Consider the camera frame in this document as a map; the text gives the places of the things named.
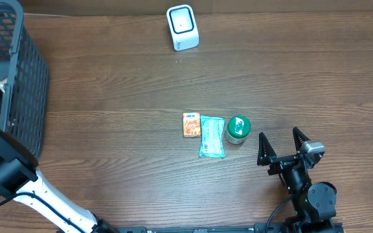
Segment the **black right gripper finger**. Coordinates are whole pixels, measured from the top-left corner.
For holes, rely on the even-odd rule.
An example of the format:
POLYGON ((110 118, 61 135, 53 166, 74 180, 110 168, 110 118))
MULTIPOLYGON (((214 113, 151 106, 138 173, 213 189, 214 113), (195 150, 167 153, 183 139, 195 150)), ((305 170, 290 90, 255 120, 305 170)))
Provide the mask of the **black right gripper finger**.
POLYGON ((307 146, 310 139, 302 133, 298 127, 293 128, 293 138, 295 141, 295 148, 297 151, 307 151, 307 146))
POLYGON ((263 132, 259 134, 259 150, 257 156, 258 166, 267 166, 271 164, 271 160, 277 157, 274 149, 270 145, 267 137, 263 132))

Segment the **green lid jar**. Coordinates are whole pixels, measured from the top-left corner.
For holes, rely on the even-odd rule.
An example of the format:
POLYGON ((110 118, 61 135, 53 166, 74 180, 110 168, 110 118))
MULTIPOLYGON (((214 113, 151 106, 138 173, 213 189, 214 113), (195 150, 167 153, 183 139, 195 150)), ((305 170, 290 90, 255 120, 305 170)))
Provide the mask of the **green lid jar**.
POLYGON ((233 116, 225 130, 226 139, 232 144, 241 144, 251 131, 249 119, 243 115, 233 116))

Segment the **teal tissue pack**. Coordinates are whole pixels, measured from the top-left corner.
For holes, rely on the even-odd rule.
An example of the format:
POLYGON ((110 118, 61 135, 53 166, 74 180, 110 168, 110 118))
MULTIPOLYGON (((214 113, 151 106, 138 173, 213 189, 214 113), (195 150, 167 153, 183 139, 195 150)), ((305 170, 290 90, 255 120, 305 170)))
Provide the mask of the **teal tissue pack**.
POLYGON ((220 117, 204 116, 200 117, 201 122, 201 146, 200 157, 224 158, 223 130, 225 120, 220 117))

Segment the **orange Kleenex tissue pack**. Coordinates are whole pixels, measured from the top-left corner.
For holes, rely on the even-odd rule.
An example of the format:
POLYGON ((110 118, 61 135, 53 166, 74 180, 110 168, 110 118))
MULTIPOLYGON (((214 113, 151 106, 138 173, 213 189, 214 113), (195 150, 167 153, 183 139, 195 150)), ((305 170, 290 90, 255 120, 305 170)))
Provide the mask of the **orange Kleenex tissue pack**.
POLYGON ((183 136, 184 137, 200 137, 201 136, 201 121, 199 113, 184 113, 183 114, 183 136))

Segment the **beige brown snack pouch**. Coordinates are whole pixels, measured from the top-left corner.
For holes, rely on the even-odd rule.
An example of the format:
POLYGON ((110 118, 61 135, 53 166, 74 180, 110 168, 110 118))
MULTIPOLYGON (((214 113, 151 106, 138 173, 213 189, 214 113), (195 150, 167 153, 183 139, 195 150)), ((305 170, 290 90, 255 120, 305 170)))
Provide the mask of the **beige brown snack pouch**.
POLYGON ((0 81, 0 90, 4 93, 5 92, 5 85, 7 83, 8 79, 5 78, 4 80, 0 81))

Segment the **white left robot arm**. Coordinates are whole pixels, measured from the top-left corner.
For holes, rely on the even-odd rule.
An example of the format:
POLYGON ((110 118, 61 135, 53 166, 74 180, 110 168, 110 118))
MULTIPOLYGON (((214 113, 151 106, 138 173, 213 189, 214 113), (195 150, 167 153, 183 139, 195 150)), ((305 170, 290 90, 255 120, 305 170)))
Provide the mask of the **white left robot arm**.
POLYGON ((116 232, 51 185, 38 169, 38 160, 26 147, 0 130, 0 202, 14 200, 27 205, 62 232, 116 232))

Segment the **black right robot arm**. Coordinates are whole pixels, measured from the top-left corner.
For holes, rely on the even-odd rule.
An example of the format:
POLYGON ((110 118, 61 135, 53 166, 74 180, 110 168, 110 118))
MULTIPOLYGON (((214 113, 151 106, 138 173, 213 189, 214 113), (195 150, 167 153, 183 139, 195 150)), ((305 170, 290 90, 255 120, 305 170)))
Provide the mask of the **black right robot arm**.
POLYGON ((338 233, 343 225, 334 223, 337 189, 329 182, 313 184, 308 175, 322 159, 324 144, 311 140, 298 128, 293 128, 296 154, 278 157, 264 133, 259 134, 257 165, 269 166, 269 175, 278 175, 289 197, 270 215, 265 232, 287 233, 338 233), (293 204, 295 216, 289 217, 278 227, 271 222, 275 214, 288 202, 293 204))

